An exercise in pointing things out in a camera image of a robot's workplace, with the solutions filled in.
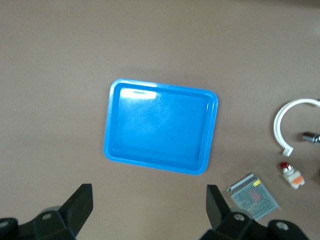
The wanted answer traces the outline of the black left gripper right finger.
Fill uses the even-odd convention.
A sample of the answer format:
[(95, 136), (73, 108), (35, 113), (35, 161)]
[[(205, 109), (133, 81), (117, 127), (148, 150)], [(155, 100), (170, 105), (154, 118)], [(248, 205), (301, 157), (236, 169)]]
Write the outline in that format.
[(271, 220), (263, 226), (247, 214), (231, 211), (217, 185), (206, 187), (206, 213), (211, 225), (202, 240), (307, 240), (294, 223)]

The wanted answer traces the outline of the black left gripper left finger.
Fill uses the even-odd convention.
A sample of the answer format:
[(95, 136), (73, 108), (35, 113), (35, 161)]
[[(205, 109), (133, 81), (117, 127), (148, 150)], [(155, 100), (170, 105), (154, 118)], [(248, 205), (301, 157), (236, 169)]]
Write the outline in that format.
[(61, 206), (41, 211), (35, 218), (19, 224), (13, 217), (0, 219), (2, 240), (75, 240), (93, 211), (93, 187), (82, 184)]

